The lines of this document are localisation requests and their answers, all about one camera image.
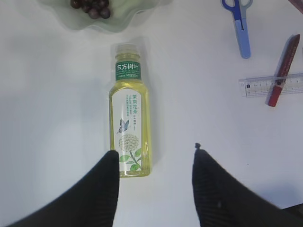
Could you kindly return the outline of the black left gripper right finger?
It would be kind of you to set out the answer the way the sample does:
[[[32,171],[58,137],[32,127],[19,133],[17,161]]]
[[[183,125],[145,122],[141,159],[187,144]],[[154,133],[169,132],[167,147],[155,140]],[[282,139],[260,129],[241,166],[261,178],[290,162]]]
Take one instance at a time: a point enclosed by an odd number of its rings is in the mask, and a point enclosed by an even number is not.
[[[202,227],[301,227],[302,219],[279,209],[229,174],[195,144],[194,203]]]

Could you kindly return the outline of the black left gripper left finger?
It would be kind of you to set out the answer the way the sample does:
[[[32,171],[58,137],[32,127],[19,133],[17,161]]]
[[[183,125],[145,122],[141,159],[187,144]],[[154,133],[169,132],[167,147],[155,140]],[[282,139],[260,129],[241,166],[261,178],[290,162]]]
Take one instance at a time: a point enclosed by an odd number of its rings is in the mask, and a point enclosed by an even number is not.
[[[12,227],[111,227],[120,185],[119,156],[108,151],[73,187]]]

